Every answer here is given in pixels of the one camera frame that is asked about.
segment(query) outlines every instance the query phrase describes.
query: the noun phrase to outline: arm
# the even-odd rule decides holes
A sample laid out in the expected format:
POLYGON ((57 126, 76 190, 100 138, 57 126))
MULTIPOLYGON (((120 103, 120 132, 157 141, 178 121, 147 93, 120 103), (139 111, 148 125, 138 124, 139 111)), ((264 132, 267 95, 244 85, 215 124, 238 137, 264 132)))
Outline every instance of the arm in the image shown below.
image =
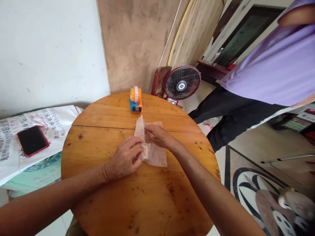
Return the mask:
POLYGON ((279 19, 279 26, 315 24, 315 4, 296 7, 279 19))
POLYGON ((299 106, 304 106, 304 105, 310 104, 314 101, 314 99, 315 99, 315 93, 313 93, 312 95, 310 95, 309 97, 307 97, 303 101, 293 105, 292 107, 299 107, 299 106))
POLYGON ((156 125, 146 125, 146 133, 158 146, 169 149, 187 175, 196 195, 223 235, 265 233, 236 198, 173 136, 156 125))
POLYGON ((0 208, 0 234, 35 235, 93 190, 135 172, 142 163, 143 148, 137 144, 142 142, 128 137, 108 163, 4 205, 0 208))

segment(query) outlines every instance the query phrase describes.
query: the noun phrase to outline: red fan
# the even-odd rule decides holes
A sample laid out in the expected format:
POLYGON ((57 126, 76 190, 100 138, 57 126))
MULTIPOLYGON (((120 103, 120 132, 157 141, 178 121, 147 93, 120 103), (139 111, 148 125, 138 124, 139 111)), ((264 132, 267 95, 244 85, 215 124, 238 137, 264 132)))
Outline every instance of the red fan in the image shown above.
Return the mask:
POLYGON ((177 105, 179 100, 193 95, 199 87, 200 72, 193 66, 181 66, 171 71, 164 82, 166 100, 177 105))

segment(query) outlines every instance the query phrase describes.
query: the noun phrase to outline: person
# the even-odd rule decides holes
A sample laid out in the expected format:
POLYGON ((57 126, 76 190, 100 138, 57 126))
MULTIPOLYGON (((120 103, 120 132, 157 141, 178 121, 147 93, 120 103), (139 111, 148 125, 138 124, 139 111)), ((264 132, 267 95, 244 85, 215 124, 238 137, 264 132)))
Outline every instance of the person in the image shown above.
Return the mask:
POLYGON ((223 116, 208 133, 216 152, 277 111, 315 99, 315 0, 295 0, 276 27, 189 116, 223 116))
MULTIPOLYGON (((157 125, 146 125, 145 132, 152 142, 168 149, 176 157, 221 235, 265 235, 236 198, 181 142, 157 125)), ((35 235, 92 191, 134 173, 142 163, 141 143, 141 138, 128 137, 108 163, 28 193, 2 206, 0 235, 35 235)))

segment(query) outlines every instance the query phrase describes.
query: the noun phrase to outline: orange tape dispenser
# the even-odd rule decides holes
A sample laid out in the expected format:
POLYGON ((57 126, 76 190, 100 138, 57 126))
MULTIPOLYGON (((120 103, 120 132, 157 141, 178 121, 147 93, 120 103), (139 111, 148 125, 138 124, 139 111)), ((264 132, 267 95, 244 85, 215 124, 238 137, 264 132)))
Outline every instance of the orange tape dispenser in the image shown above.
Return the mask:
POLYGON ((141 89, 138 86, 134 86, 130 91, 130 110, 142 112, 141 89))

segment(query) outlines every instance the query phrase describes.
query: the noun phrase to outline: black pants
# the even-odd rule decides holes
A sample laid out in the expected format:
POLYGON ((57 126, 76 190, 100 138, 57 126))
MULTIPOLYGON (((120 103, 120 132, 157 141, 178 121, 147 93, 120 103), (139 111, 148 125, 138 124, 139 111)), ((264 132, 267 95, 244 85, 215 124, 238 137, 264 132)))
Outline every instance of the black pants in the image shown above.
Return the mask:
POLYGON ((213 117, 223 116, 221 121, 207 135, 216 152, 238 135, 285 106, 268 104, 233 94, 222 87, 212 91, 188 115, 197 123, 213 117))

